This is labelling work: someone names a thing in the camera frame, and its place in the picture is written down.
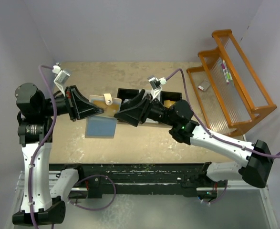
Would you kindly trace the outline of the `gold credit card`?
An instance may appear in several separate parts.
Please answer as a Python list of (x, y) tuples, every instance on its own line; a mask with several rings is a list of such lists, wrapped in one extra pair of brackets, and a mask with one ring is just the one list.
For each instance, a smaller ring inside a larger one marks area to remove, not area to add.
[(121, 99), (113, 99), (113, 103), (111, 105), (107, 105), (106, 102), (102, 100), (93, 100), (92, 103), (103, 109), (104, 112), (99, 114), (99, 116), (114, 117), (114, 114), (120, 110)]

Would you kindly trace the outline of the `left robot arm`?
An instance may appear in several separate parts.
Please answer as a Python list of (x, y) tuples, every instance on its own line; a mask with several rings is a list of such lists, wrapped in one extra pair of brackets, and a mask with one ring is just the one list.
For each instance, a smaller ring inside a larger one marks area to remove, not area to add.
[(46, 99), (33, 83), (15, 90), (19, 108), (18, 136), (24, 161), (24, 194), (19, 212), (12, 216), (14, 225), (61, 224), (64, 221), (71, 189), (85, 183), (81, 165), (68, 166), (59, 173), (53, 187), (49, 184), (49, 159), (52, 134), (58, 115), (68, 114), (72, 121), (102, 114), (102, 108), (89, 102), (75, 85), (58, 97)]

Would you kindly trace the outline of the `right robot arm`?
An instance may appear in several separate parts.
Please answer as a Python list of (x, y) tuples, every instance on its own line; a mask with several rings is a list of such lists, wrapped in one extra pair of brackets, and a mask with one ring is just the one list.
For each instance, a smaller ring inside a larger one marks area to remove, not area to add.
[(171, 127), (169, 134), (179, 143), (198, 146), (231, 159), (231, 163), (211, 163), (199, 175), (200, 183), (209, 187), (216, 181), (242, 179), (249, 185), (265, 188), (273, 165), (267, 143), (240, 141), (207, 129), (192, 120), (194, 112), (186, 100), (179, 100), (169, 108), (144, 90), (122, 104), (114, 117), (137, 127), (152, 119)]

